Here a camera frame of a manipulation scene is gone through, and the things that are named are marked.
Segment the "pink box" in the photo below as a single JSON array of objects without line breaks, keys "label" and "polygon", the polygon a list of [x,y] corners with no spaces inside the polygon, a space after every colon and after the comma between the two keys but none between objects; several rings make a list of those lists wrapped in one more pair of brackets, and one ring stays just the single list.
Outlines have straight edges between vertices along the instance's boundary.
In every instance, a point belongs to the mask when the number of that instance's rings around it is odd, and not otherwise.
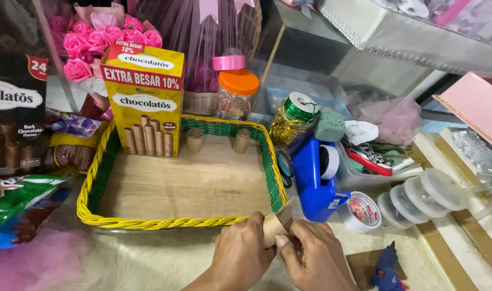
[{"label": "pink box", "polygon": [[433,97],[492,144],[492,74],[471,71]]}]

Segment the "pink ribbon roll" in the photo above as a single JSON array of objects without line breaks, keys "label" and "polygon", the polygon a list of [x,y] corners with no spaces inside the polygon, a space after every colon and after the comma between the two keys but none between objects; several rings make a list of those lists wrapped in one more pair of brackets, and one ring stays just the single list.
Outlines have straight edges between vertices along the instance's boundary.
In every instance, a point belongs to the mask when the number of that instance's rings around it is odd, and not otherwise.
[{"label": "pink ribbon roll", "polygon": [[238,70],[246,68],[245,56],[215,56],[213,57],[214,70]]}]

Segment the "fingernail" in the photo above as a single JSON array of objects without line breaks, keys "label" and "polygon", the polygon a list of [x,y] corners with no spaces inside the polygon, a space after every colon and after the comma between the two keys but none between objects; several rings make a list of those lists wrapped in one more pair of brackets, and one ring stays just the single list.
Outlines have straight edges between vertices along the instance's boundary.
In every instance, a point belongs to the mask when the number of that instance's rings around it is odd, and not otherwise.
[{"label": "fingernail", "polygon": [[276,241],[276,245],[279,246],[279,248],[285,246],[285,244],[287,243],[287,237],[285,237],[285,235],[275,235],[275,241]]}]

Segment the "yellow braided rim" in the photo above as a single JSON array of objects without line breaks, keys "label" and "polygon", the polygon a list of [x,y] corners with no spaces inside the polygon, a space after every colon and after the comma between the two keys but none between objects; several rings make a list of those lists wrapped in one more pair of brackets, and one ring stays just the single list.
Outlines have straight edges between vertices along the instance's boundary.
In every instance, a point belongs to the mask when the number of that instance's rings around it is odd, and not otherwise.
[{"label": "yellow braided rim", "polygon": [[[275,180],[278,184],[279,193],[282,198],[282,204],[287,203],[287,196],[285,194],[285,189],[283,187],[282,178],[280,177],[280,172],[278,167],[276,166],[276,157],[275,157],[275,148],[273,147],[273,143],[269,138],[268,131],[264,126],[258,123],[250,122],[250,121],[237,121],[237,120],[223,120],[216,119],[211,117],[202,117],[202,116],[193,116],[193,115],[182,115],[184,119],[193,119],[193,120],[201,120],[206,122],[219,122],[219,123],[231,123],[231,124],[239,124],[246,125],[250,127],[254,127],[263,132],[266,137],[266,142],[268,143],[269,153],[272,160],[272,168],[275,173]],[[102,161],[102,155],[106,150],[106,144],[109,140],[109,137],[115,129],[115,122],[111,122],[104,134],[102,135],[101,142],[99,143],[99,147],[97,148],[97,153],[93,158],[93,163],[88,170],[86,180],[84,181],[81,189],[81,193],[77,198],[77,216],[81,219],[81,221],[88,225],[96,225],[98,227],[103,228],[123,228],[123,229],[143,229],[143,230],[158,230],[162,228],[171,228],[171,227],[212,227],[212,226],[221,226],[221,225],[232,225],[239,221],[242,221],[247,216],[238,217],[238,216],[227,216],[227,217],[213,217],[210,219],[207,218],[171,218],[167,220],[141,220],[141,219],[123,219],[118,217],[103,217],[100,215],[92,214],[88,210],[88,194],[91,191],[91,186],[95,177],[97,176],[97,170],[99,168],[99,164]]]}]

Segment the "glue gun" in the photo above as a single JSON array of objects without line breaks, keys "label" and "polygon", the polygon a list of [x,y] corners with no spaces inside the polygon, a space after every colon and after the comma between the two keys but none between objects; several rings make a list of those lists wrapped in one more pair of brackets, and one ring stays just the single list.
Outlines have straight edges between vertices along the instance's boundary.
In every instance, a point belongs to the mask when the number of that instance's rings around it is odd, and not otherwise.
[{"label": "glue gun", "polygon": [[375,264],[375,275],[372,276],[372,285],[379,287],[379,291],[405,291],[404,285],[395,271],[399,258],[395,249],[395,241],[387,246]]}]

